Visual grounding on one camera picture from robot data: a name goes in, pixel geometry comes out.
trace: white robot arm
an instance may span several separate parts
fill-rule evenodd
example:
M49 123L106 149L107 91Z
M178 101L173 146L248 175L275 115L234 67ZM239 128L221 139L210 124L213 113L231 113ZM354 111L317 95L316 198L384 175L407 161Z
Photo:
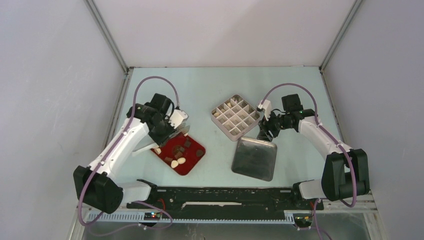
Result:
M259 122L259 140L272 141L280 130L294 129L305 136L325 159L322 179L298 182L293 190L299 192L303 199L341 200L353 196L351 174L345 173L347 159L342 151L346 150L352 158L355 174L357 195L367 194L370 190L368 176L368 158L362 149L352 149L349 145L332 136L324 127L312 109L303 109L297 94L282 98L283 114L276 115L271 109L271 102L263 101L257 107L264 111L264 117Z
M156 93L150 102L135 105L132 119L132 108L129 109L123 126L103 152L88 167L78 166L75 169L73 178L78 198L93 171L95 174L85 192L83 202L94 208L110 214L120 205L144 201L149 197L151 186L148 182L134 181L117 185L117 173L142 139L151 138L154 143L139 149L138 152L162 147L169 139L187 131L185 122L189 116L174 107L168 116L170 105L169 98Z

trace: white almond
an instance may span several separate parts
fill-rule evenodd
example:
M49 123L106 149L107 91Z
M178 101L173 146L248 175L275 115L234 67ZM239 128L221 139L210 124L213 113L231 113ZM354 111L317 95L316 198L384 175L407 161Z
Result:
M157 154L157 155L159 155L159 154L161 154L162 153L162 150L158 147L158 148L155 148L155 149L153 149L154 150L154 152Z
M186 159L184 157L180 157L180 158L178 158L177 162L178 162L178 164L183 164L183 163L186 162Z
M175 161L175 160L172 160L172 162L171 162L171 168L176 168L178 166L178 162L177 161Z

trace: ice cube tray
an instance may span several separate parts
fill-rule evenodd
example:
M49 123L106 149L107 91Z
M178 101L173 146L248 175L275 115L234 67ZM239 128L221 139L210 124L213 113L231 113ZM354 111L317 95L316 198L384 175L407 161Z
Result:
M232 96L211 112L212 121L234 142L256 126L259 118L255 108L239 95Z

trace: white wall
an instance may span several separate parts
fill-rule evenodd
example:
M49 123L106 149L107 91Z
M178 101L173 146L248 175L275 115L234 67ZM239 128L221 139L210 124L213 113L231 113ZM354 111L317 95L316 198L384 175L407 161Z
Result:
M133 67L319 66L355 0L96 0Z
M422 239L424 1L365 1L325 71L389 238Z
M0 2L1 239L64 239L123 72L82 0Z

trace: metal tray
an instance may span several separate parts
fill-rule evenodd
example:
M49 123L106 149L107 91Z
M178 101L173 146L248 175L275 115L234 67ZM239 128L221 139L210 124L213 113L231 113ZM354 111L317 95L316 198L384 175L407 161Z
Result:
M241 137L237 142L231 170L236 174L270 182L274 176L277 145L272 142Z

